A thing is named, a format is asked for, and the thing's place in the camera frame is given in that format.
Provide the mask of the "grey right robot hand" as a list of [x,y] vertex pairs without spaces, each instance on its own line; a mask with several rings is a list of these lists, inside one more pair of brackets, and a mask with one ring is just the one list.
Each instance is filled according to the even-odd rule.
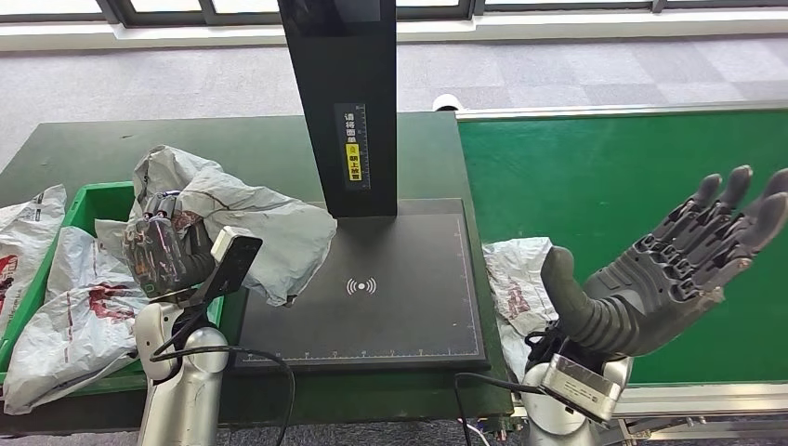
[[744,208],[752,168],[704,177],[698,189],[585,283],[573,277],[571,251],[553,246],[541,270],[558,329],[604,360],[661,348],[724,297],[787,221],[787,171],[781,169]]

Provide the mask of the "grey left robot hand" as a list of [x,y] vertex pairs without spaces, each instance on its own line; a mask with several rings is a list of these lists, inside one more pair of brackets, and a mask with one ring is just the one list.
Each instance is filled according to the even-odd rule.
[[153,194],[123,232],[126,265],[150,300],[175,299],[205,281],[216,265],[202,222],[187,227],[185,240],[178,234],[174,216],[179,194],[178,190]]

